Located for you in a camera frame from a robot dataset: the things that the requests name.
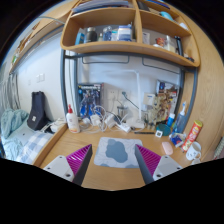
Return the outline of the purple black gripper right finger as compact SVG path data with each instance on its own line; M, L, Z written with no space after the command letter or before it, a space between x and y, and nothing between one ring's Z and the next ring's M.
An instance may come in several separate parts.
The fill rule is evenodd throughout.
M161 157L153 151L138 144L135 145L135 156L145 184L152 183L154 181L153 174Z

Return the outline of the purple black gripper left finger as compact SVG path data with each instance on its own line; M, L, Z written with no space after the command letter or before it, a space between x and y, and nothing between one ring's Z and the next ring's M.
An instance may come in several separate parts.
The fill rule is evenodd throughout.
M66 160L74 174L73 183L78 186L82 185L91 157L91 144L80 148L66 157Z

